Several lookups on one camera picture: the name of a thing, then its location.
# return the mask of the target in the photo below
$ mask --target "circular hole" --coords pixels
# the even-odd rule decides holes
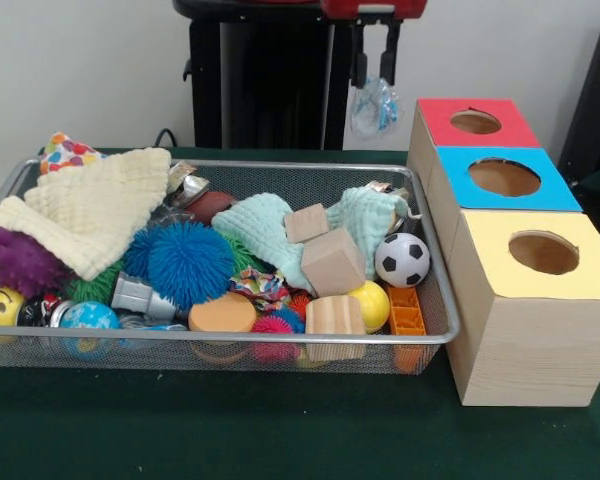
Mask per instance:
[[[575,270],[578,249],[549,232],[521,232],[509,241],[509,252],[518,262],[537,272],[562,275]]]
[[[485,158],[469,167],[476,185],[505,197],[531,195],[540,188],[540,177],[524,165],[504,158]]]
[[[489,135],[496,133],[502,125],[496,117],[480,110],[463,110],[451,117],[451,125],[463,132],[476,135]]]

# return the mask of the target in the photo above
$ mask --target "metal mesh basket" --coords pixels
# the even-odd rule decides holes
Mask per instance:
[[[402,231],[423,238],[431,252],[431,272],[417,287],[427,335],[394,336],[388,326],[377,334],[356,336],[0,327],[0,366],[417,375],[440,345],[458,333],[458,314],[424,193],[407,168],[189,162],[199,167],[214,190],[231,192],[238,199],[276,193],[294,210],[315,203],[331,205],[346,188],[371,180],[406,187],[412,193],[412,211],[423,218],[407,220]],[[2,187],[0,201],[34,187],[38,167],[38,160],[19,165]]]

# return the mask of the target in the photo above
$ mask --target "light green cloth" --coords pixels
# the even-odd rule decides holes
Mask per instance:
[[[376,248],[391,227],[393,213],[407,215],[407,202],[397,195],[378,193],[368,188],[349,188],[342,199],[327,209],[332,229],[345,227],[365,258],[365,276],[375,277]],[[287,283],[313,293],[300,264],[304,245],[289,243],[284,216],[291,207],[278,195],[260,193],[216,214],[213,228],[222,235],[239,240],[256,257],[270,263],[284,275]]]
[[[327,209],[330,227],[345,227],[364,255],[365,276],[369,280],[375,277],[376,249],[391,228],[394,212],[399,217],[407,216],[404,198],[365,187],[345,190],[341,200]]]
[[[304,245],[287,241],[284,216],[292,212],[279,196],[260,193],[216,214],[211,226],[218,233],[239,240],[256,257],[275,266],[290,286],[313,292],[300,268]]]

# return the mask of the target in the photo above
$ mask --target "red box lid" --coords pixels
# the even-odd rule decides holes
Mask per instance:
[[[511,100],[423,98],[418,105],[438,147],[540,147]]]

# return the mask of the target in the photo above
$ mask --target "soccer ball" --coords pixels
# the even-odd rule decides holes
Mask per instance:
[[[415,287],[429,271],[429,249],[415,235],[394,233],[376,249],[376,273],[393,287]]]

